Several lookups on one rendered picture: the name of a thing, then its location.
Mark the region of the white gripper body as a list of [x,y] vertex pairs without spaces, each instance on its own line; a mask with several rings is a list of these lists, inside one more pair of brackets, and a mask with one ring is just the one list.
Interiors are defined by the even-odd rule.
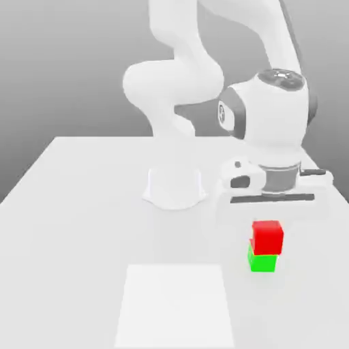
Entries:
[[316,212],[314,194],[262,194],[227,193],[215,203],[215,218],[219,222],[247,222],[308,218]]

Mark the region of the small red cube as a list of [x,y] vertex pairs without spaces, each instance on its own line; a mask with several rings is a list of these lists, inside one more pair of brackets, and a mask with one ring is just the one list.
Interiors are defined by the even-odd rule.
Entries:
[[254,221],[250,240],[254,255],[280,255],[284,242],[284,231],[279,221]]

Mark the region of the small green cube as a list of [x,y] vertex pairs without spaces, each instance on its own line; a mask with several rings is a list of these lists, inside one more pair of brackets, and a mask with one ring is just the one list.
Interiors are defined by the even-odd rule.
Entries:
[[247,260],[252,272],[273,273],[278,255],[255,255],[252,244],[249,244]]

